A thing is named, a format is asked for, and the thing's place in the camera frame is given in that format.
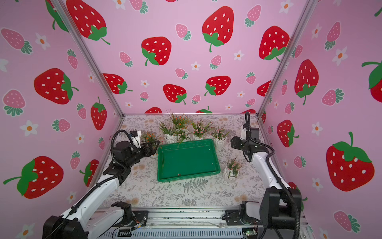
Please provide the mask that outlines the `orange flower potted plant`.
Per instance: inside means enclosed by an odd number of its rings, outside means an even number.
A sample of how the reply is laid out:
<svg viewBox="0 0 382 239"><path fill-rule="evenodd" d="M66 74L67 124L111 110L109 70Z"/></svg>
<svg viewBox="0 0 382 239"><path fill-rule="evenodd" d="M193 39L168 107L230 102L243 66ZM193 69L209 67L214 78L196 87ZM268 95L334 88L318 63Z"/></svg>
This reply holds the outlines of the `orange flower potted plant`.
<svg viewBox="0 0 382 239"><path fill-rule="evenodd" d="M141 140L141 142L143 142L143 143L149 143L149 142L151 142L151 141L155 141L155 140L157 140L157 138L158 138L158 136L156 135L155 132L150 131L150 130L147 130L147 131L144 131L144 132L142 133L142 136L141 136L140 140Z"/></svg>

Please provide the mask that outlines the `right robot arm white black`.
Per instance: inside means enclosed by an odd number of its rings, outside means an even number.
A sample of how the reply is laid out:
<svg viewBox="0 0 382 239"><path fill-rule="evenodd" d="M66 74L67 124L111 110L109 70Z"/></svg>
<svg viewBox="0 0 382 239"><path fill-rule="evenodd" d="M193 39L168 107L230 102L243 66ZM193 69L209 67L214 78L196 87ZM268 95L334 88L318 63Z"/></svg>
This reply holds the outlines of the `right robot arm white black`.
<svg viewBox="0 0 382 239"><path fill-rule="evenodd" d="M245 201L234 212L226 211L221 217L228 224L239 221L249 225L260 222L263 231L258 236L263 238L267 229L272 229L281 239L280 230L292 230L293 238L298 239L301 223L301 193L289 187L274 169L271 157L274 149L252 138L241 139L234 136L231 147L243 151L249 156L249 162L258 170L263 184L267 187L261 202Z"/></svg>

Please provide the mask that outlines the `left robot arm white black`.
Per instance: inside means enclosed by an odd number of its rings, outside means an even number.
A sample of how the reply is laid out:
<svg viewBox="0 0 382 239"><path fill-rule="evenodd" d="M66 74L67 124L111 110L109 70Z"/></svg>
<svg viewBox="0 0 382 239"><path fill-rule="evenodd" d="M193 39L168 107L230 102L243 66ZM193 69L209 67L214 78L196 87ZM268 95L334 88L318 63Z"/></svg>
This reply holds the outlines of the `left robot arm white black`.
<svg viewBox="0 0 382 239"><path fill-rule="evenodd" d="M154 155L159 147L158 140L144 143L137 148L129 141L111 143L112 162L102 177L74 206L61 216L51 216L43 226L44 239L96 239L114 224L132 219L131 207L117 203L99 218L92 219L104 200L128 177L131 167L142 158Z"/></svg>

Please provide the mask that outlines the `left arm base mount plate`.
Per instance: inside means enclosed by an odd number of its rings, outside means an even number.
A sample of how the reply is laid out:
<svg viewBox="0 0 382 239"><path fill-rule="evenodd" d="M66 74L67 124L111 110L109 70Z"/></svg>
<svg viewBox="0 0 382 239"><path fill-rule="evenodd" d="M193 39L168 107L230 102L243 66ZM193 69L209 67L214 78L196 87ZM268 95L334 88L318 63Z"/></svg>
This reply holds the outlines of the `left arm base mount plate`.
<svg viewBox="0 0 382 239"><path fill-rule="evenodd" d="M124 216L122 220L112 226L112 228L117 227L145 227L148 219L149 211L132 211L130 216Z"/></svg>

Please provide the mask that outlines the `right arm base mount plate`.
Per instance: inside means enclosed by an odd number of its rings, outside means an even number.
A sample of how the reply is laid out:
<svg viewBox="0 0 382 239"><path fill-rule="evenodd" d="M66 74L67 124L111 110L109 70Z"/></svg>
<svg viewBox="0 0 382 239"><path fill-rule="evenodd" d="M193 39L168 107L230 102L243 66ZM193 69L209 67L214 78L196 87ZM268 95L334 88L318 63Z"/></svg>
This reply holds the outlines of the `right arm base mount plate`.
<svg viewBox="0 0 382 239"><path fill-rule="evenodd" d="M261 221L255 218L242 219L239 210L226 210L221 217L228 226L256 226Z"/></svg>

